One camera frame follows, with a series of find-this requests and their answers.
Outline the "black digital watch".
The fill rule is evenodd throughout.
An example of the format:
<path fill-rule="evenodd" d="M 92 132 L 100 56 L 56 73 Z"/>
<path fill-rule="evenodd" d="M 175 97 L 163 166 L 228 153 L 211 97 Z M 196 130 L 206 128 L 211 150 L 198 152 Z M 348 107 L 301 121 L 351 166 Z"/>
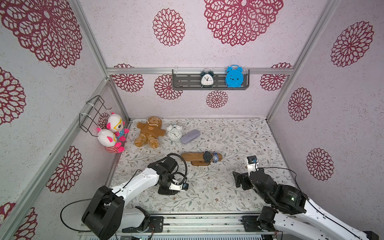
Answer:
<path fill-rule="evenodd" d="M 203 159 L 204 159 L 205 163 L 210 163 L 213 159 L 213 155 L 211 154 L 211 152 L 205 151 L 203 154 Z"/>

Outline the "wooden watch stand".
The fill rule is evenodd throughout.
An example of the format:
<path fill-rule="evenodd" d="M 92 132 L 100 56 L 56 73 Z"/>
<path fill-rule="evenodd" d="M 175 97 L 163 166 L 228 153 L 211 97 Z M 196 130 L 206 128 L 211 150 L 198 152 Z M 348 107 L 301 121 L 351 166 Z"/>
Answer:
<path fill-rule="evenodd" d="M 190 162 L 193 166 L 199 166 L 199 167 L 200 166 L 209 166 L 211 163 L 214 163 L 213 159 L 212 159 L 212 161 L 210 163 L 205 163 L 205 161 L 203 159 L 203 154 L 204 154 L 204 152 L 200 152 L 200 153 L 192 153 L 192 152 L 190 152 L 190 153 L 183 153 L 181 155 L 181 157 L 186 162 Z M 223 156 L 221 154 L 219 154 L 219 156 L 220 156 L 220 161 L 221 161 L 223 159 Z"/>

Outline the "blue strap watch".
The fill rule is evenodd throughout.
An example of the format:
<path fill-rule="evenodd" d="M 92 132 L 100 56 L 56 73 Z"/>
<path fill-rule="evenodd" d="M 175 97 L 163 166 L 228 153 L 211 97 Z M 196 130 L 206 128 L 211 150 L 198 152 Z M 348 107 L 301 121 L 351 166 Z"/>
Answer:
<path fill-rule="evenodd" d="M 218 153 L 213 153 L 213 162 L 217 163 L 220 161 L 220 156 Z"/>

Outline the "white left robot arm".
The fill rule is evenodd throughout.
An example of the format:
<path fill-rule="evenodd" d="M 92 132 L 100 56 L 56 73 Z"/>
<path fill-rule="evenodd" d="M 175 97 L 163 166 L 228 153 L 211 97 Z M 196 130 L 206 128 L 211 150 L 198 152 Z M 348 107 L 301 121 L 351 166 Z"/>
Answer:
<path fill-rule="evenodd" d="M 127 182 L 108 188 L 100 187 L 82 216 L 82 222 L 100 240 L 108 240 L 117 231 L 137 230 L 155 232 L 150 222 L 151 215 L 141 207 L 125 212 L 125 206 L 139 194 L 153 186 L 159 186 L 160 195 L 170 196 L 188 190 L 188 169 L 178 171 L 175 160 L 177 154 L 168 154 L 161 160 L 147 166 L 140 174 L 135 174 Z"/>

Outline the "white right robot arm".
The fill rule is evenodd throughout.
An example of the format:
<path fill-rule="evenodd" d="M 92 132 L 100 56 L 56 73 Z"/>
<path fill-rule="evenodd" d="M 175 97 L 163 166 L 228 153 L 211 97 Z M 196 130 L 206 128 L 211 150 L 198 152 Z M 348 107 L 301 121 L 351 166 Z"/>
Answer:
<path fill-rule="evenodd" d="M 377 240 L 372 231 L 357 230 L 319 207 L 306 194 L 290 185 L 277 184 L 263 168 L 233 172 L 235 185 L 253 190 L 264 206 L 258 216 L 243 216 L 245 231 L 281 232 L 302 240 Z"/>

